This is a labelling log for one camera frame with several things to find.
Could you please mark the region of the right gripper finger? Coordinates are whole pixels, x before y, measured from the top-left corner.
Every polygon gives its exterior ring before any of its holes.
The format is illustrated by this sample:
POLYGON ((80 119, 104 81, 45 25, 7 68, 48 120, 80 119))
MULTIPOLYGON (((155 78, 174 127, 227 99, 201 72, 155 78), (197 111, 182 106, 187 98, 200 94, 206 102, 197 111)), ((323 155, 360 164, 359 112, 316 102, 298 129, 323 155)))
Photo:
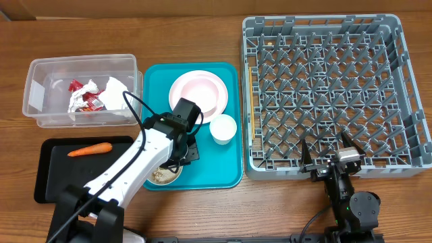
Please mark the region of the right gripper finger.
POLYGON ((360 148, 345 132, 341 132, 342 143, 345 148, 354 147, 360 156, 365 156, 365 151, 360 148))
POLYGON ((302 144, 301 164, 302 165, 312 165, 313 160, 311 159, 311 154, 309 152, 307 142, 304 138, 301 140, 301 144, 302 144))

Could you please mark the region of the white paper cup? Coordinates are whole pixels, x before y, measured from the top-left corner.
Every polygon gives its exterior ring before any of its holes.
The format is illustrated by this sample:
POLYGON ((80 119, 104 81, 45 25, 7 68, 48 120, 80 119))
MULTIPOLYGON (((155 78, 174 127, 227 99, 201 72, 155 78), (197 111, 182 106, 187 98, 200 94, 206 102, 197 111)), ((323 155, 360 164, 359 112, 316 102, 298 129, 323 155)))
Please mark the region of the white paper cup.
POLYGON ((236 135, 237 124, 233 117, 221 114, 210 122, 209 129, 217 144, 226 145, 236 135))

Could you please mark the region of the white bowl with food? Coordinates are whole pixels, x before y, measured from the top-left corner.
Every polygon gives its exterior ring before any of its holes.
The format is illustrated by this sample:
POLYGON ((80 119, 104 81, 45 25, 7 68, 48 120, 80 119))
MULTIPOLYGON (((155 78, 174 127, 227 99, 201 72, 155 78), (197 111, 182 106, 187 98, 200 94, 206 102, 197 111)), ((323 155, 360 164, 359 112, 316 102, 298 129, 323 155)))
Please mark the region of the white bowl with food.
POLYGON ((156 186, 165 186, 178 179, 183 167, 175 167, 173 169, 163 169, 158 167, 150 175, 148 181, 156 186))

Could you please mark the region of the white napkin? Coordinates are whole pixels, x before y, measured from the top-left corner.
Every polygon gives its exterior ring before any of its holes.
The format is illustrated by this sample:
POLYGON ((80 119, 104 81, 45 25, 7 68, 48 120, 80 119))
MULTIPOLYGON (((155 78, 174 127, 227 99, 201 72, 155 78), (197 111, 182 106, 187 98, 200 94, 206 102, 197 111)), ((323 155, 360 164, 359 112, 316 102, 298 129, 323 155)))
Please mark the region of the white napkin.
POLYGON ((104 104, 106 110, 113 114, 132 117, 132 112, 124 100, 123 91, 128 91, 126 85, 114 77, 109 77, 106 88, 98 95, 98 99, 104 104))

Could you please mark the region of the orange carrot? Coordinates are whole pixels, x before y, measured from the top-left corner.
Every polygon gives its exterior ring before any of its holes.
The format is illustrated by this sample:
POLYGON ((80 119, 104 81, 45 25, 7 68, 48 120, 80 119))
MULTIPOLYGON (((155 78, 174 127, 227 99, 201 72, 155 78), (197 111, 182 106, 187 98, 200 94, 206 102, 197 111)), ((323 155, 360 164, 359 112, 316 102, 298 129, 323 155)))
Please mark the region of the orange carrot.
POLYGON ((102 154, 102 153, 108 153, 113 149, 113 145, 108 142, 103 142, 99 144, 95 144, 92 146, 80 148, 75 151, 71 151, 67 155, 69 157, 80 157, 85 155, 95 155, 95 154, 102 154))

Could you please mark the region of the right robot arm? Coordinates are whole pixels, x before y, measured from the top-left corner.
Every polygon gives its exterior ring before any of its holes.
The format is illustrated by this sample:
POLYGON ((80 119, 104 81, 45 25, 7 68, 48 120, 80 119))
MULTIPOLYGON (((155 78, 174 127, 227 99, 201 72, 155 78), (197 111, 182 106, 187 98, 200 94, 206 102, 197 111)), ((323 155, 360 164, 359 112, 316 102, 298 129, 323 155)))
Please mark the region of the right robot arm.
POLYGON ((378 227, 381 199, 373 192, 356 192, 350 180, 361 170, 366 153, 345 132, 341 133, 343 148, 326 163, 313 164, 306 140, 301 140, 300 172, 309 173, 312 182, 325 184, 333 211, 335 226, 326 227, 323 234, 310 235, 311 242, 383 242, 378 227))

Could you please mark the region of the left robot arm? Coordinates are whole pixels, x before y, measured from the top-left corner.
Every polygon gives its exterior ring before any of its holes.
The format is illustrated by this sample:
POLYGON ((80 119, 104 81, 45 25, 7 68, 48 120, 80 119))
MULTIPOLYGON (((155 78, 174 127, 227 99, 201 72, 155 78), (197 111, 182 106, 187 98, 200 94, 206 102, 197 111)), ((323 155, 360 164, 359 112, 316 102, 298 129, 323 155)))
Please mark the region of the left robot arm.
POLYGON ((195 155, 197 111, 154 114, 140 122, 131 147, 83 187, 68 186, 59 196, 48 242, 123 242, 124 211, 152 172, 180 166, 195 155))

